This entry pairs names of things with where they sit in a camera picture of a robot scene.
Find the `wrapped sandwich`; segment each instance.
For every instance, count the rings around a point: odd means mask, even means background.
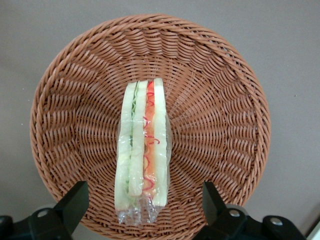
[[[153,223],[167,204],[171,142],[162,79],[129,83],[121,109],[114,184],[120,223]]]

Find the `black clamp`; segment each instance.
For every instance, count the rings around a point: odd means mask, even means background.
[[[208,226],[193,240],[306,240],[284,217],[266,216],[258,222],[237,208],[227,208],[212,182],[203,183],[202,208]]]
[[[72,240],[88,207],[88,183],[79,181],[54,208],[37,210],[16,223],[10,216],[0,216],[0,240]]]

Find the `woven basket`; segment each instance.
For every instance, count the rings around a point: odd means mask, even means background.
[[[156,223],[119,224],[114,209],[117,131],[128,82],[160,77],[173,145],[168,204]],[[224,38],[161,14],[104,22],[69,43],[44,73],[31,109],[35,164],[56,200],[89,184],[82,219],[111,239],[189,239],[206,220],[202,184],[243,205],[269,152],[270,115],[249,65]]]

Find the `gray table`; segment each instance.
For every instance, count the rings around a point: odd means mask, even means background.
[[[306,233],[320,214],[320,1],[0,1],[0,214],[27,217],[54,203],[30,148],[35,89],[73,38],[114,18],[165,13],[212,29],[252,66],[269,102],[263,178],[245,205]],[[75,240],[105,239],[80,225]]]

